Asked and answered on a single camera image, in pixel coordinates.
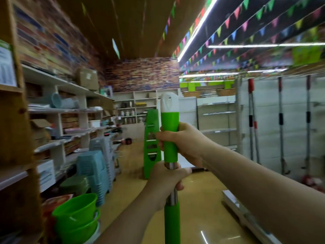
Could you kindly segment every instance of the metal shelf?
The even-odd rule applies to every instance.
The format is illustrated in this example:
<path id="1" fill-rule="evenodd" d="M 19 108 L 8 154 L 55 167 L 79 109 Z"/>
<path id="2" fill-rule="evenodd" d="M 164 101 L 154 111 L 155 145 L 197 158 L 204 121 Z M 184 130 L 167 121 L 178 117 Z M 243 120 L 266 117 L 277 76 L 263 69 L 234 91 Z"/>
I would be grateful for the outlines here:
<path id="1" fill-rule="evenodd" d="M 230 114 L 230 113 L 236 113 L 236 111 L 225 111 L 225 112 L 205 113 L 205 114 L 202 114 L 202 115 L 219 115 L 219 114 Z"/>

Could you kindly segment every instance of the white shelf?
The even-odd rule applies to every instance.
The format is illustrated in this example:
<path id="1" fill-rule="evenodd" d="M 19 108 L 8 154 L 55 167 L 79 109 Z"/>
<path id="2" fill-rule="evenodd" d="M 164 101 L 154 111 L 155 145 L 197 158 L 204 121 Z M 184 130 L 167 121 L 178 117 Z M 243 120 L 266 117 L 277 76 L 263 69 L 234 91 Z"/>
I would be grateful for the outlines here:
<path id="1" fill-rule="evenodd" d="M 56 76 L 53 76 L 49 73 L 45 73 L 41 70 L 32 68 L 27 65 L 22 65 L 23 74 L 25 78 L 25 82 L 41 85 L 41 86 L 58 86 L 58 89 L 61 91 L 65 91 L 68 93 L 72 93 L 75 95 L 86 95 L 86 97 L 93 98 L 102 98 L 102 99 L 110 99 L 104 95 L 100 95 L 99 93 L 92 92 L 82 86 L 78 86 L 71 82 L 67 82 L 63 79 L 60 79 Z"/>

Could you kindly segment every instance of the brick wallpaper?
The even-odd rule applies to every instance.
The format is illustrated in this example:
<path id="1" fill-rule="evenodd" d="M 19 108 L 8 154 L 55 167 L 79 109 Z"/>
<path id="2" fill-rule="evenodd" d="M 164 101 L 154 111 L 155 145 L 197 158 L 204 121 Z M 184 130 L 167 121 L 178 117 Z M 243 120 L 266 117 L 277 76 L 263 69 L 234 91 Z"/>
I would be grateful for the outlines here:
<path id="1" fill-rule="evenodd" d="M 82 66 L 98 72 L 104 85 L 104 63 L 88 40 L 54 0 L 13 0 L 22 63 L 56 74 Z"/>
<path id="2" fill-rule="evenodd" d="M 105 76 L 114 92 L 179 88 L 178 62 L 169 57 L 108 64 Z"/>

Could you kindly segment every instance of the hand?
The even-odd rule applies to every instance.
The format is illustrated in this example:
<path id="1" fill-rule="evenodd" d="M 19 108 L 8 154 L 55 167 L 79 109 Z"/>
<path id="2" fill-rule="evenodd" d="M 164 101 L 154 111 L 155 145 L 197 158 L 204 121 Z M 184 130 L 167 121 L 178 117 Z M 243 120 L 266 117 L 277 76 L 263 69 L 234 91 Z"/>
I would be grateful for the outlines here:
<path id="1" fill-rule="evenodd" d="M 196 167 L 203 167 L 202 152 L 207 143 L 212 142 L 199 130 L 188 123 L 179 122 L 178 132 L 163 131 L 156 133 L 160 149 L 164 150 L 164 141 L 176 144 L 179 153 Z"/>
<path id="2" fill-rule="evenodd" d="M 165 167 L 164 161 L 157 162 L 150 173 L 147 184 L 143 193 L 150 195 L 157 203 L 157 210 L 164 208 L 167 197 L 173 192 L 174 188 L 178 191 L 183 190 L 181 180 L 192 173 L 191 168 L 180 168 L 169 170 Z"/>

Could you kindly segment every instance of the green bucket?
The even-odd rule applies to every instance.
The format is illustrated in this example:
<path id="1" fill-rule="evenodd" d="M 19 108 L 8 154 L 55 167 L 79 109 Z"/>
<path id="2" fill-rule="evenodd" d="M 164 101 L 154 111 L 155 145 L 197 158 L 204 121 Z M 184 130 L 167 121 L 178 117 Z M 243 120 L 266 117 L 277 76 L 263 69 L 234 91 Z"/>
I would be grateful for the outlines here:
<path id="1" fill-rule="evenodd" d="M 60 233 L 90 223 L 94 219 L 96 201 L 97 194 L 83 194 L 58 206 L 52 212 L 56 219 L 55 230 Z"/>
<path id="2" fill-rule="evenodd" d="M 97 216 L 90 223 L 78 229 L 59 233 L 62 244 L 84 244 L 89 240 L 97 229 L 100 211 L 97 210 L 96 213 Z"/>

